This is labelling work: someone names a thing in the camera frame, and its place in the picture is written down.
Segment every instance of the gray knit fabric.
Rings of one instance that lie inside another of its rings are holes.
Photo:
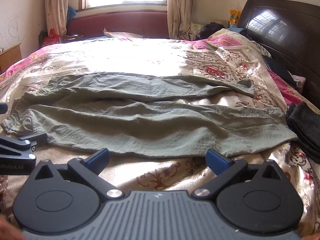
[[[253,96],[249,79],[235,83],[196,76],[93,73],[53,78],[15,100],[1,126],[7,133],[46,132],[49,143],[77,151],[106,147],[149,157],[256,153],[297,139],[279,108],[189,105],[223,90]]]

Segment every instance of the pencil scribble on wall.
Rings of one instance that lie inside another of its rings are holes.
[[[4,23],[4,35],[9,44],[21,42],[27,33],[27,26],[19,16],[11,16]]]

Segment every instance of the wooden cabinet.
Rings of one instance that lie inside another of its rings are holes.
[[[12,46],[9,49],[6,49],[4,52],[0,53],[0,70],[1,74],[5,72],[11,65],[22,60],[21,43]]]

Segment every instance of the window sill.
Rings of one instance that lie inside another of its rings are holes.
[[[75,18],[92,16],[102,13],[114,12],[132,12],[132,11],[167,11],[167,5],[163,3],[131,3],[131,4],[115,4],[99,7],[91,7],[82,10],[77,10]]]

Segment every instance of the red headboard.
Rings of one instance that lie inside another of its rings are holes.
[[[105,13],[76,18],[68,25],[67,35],[100,37],[103,36],[103,28],[110,32],[140,34],[146,38],[169,38],[167,12],[155,11]]]

